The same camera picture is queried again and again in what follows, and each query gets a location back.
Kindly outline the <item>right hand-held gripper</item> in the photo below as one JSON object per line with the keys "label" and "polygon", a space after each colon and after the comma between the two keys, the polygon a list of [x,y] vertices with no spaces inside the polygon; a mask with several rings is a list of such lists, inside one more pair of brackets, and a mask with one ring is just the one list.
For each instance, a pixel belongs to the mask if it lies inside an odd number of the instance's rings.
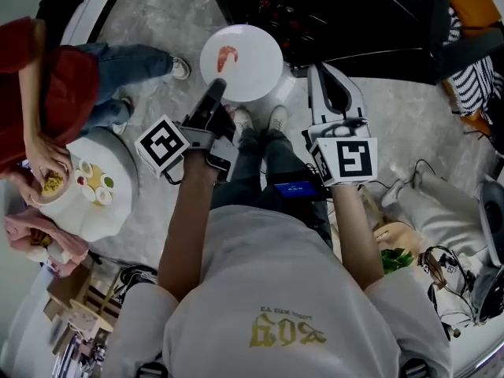
{"label": "right hand-held gripper", "polygon": [[313,124],[302,135],[323,185],[375,180],[377,139],[370,134],[369,120],[362,117],[364,100],[357,85],[325,63],[311,65],[307,80]]}

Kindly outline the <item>black backpack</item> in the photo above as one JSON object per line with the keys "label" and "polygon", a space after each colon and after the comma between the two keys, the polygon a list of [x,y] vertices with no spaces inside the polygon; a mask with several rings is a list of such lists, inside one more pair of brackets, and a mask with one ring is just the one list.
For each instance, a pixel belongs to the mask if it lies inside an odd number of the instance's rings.
{"label": "black backpack", "polygon": [[69,21],[84,0],[41,0],[36,18],[46,23],[46,48],[59,46]]}

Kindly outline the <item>brown cardboard box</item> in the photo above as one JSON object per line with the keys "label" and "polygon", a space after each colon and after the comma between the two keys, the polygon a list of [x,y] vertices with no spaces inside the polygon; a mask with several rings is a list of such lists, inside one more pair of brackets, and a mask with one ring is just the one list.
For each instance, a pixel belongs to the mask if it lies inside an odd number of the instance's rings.
{"label": "brown cardboard box", "polygon": [[72,310],[72,301],[81,302],[87,293],[91,282],[91,270],[83,265],[78,265],[67,277],[52,280],[46,293],[49,301],[43,313],[53,321],[56,316]]}

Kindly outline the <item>person's white shirt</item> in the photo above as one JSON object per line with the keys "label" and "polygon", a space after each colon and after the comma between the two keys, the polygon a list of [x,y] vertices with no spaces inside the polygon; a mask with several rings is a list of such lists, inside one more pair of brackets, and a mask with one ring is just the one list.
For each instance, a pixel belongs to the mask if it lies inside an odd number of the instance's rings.
{"label": "person's white shirt", "polygon": [[453,376],[411,269],[361,289],[301,221],[225,206],[209,214],[202,282],[184,299],[148,283],[128,291],[102,377],[159,360],[173,378],[399,378],[412,359]]}

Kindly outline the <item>green artificial plant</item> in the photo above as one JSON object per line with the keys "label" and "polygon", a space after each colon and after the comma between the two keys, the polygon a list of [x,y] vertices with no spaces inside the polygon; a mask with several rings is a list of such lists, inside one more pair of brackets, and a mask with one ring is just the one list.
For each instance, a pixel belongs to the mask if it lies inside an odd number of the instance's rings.
{"label": "green artificial plant", "polygon": [[385,249],[381,251],[381,260],[386,275],[399,269],[409,267],[414,259],[415,257],[412,253],[404,248]]}

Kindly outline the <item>white round pouf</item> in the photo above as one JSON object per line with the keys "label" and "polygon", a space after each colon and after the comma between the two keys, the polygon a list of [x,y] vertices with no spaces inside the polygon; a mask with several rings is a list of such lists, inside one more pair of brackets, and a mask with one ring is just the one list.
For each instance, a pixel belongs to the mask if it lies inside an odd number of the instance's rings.
{"label": "white round pouf", "polygon": [[73,172],[83,159],[114,179],[112,204],[101,207],[86,200],[74,177],[73,185],[62,198],[39,209],[59,228],[90,243],[116,235],[131,213],[139,193],[133,157],[119,137],[104,128],[91,129],[67,148]]}

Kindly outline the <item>orange sofa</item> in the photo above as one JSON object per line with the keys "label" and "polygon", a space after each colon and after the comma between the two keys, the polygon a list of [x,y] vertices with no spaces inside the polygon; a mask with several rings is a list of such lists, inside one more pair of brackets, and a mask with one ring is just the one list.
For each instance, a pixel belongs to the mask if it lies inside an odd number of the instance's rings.
{"label": "orange sofa", "polygon": [[[504,38],[504,18],[499,13],[497,6],[492,0],[450,0],[448,12],[450,14],[448,43],[468,42],[469,40],[475,39],[477,36],[482,36],[485,32],[489,32],[490,30],[498,31]],[[492,52],[484,53],[483,57],[475,60],[471,64],[474,64],[487,55],[493,54],[503,46],[504,42],[493,49]],[[459,71],[466,69],[471,64],[463,66]],[[443,81],[443,86],[454,103],[453,112],[459,115],[462,122],[469,127],[476,129],[488,138],[496,138],[499,129],[504,128],[504,118],[498,120],[495,126],[491,126],[478,115],[475,115],[473,119],[462,117],[458,112],[454,97],[450,93],[449,88],[445,85],[446,80]]]}

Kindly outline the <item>person's right shoe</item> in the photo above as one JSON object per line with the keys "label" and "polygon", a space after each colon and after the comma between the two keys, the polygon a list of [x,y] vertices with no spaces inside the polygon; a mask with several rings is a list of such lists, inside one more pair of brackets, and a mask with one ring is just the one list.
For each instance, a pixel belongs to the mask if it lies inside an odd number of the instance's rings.
{"label": "person's right shoe", "polygon": [[284,133],[287,127],[288,117],[288,111],[285,106],[276,106],[269,117],[268,131]]}

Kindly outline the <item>pink blanket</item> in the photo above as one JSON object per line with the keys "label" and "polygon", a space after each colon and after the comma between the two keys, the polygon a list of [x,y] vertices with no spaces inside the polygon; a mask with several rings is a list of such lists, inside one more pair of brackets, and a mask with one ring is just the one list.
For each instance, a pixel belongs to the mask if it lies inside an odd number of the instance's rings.
{"label": "pink blanket", "polygon": [[87,242],[60,229],[38,209],[7,215],[5,227],[12,249],[47,265],[57,276],[69,276],[87,256]]}

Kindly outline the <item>person's blue jeans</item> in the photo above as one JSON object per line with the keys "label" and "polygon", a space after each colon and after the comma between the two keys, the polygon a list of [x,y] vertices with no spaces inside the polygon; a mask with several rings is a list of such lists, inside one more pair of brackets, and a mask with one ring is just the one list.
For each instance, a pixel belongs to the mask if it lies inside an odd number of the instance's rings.
{"label": "person's blue jeans", "polygon": [[309,171],[284,133],[277,130],[257,132],[247,128],[239,139],[239,156],[232,178],[214,188],[211,208],[240,205],[284,213],[313,229],[329,247],[333,247],[327,203],[287,199],[272,186],[263,188],[262,163],[266,163],[267,176]]}

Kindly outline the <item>white bowl with yellow food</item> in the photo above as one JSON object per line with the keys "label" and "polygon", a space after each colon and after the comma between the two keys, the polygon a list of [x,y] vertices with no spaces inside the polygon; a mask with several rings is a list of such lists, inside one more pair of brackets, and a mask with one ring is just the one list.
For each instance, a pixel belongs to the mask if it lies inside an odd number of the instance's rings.
{"label": "white bowl with yellow food", "polygon": [[37,199],[31,200],[35,207],[48,206],[63,197],[74,183],[74,172],[70,171],[67,179],[53,170],[49,170],[45,176],[44,185]]}

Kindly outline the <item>black recorder with blue screen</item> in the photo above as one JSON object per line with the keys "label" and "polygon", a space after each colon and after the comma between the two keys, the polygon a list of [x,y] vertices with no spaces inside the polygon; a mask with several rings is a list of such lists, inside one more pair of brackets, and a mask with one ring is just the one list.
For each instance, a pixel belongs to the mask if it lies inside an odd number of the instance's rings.
{"label": "black recorder with blue screen", "polygon": [[275,183],[273,187],[283,198],[316,198],[317,189],[308,180]]}

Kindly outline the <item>white plate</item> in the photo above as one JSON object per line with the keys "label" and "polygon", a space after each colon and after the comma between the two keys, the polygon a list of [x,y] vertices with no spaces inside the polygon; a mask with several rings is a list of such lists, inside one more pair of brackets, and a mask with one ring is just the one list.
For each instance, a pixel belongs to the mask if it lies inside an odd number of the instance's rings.
{"label": "white plate", "polygon": [[[217,55],[223,46],[233,46],[239,58],[228,57],[224,70],[217,72]],[[223,79],[223,98],[232,102],[252,102],[263,98],[278,84],[284,68],[279,44],[261,28],[236,24],[210,36],[202,48],[200,73],[206,84]]]}

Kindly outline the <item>person's shoe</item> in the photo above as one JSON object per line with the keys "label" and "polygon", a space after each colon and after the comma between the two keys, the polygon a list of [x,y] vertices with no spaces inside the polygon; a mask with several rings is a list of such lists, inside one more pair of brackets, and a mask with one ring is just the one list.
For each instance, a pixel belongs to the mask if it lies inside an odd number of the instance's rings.
{"label": "person's shoe", "polygon": [[284,133],[287,127],[288,117],[288,111],[285,106],[276,106],[269,117],[268,131]]}
{"label": "person's shoe", "polygon": [[233,112],[233,121],[235,123],[236,131],[242,135],[246,130],[254,130],[254,124],[250,112],[246,107],[237,107]]}

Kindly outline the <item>person's left shoe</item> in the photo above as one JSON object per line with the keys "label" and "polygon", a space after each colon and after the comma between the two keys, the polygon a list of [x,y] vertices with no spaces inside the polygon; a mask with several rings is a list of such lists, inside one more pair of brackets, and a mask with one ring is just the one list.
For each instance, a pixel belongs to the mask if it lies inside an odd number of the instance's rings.
{"label": "person's left shoe", "polygon": [[246,130],[254,130],[254,124],[250,112],[246,107],[237,107],[233,112],[233,121],[235,123],[236,131],[242,135]]}

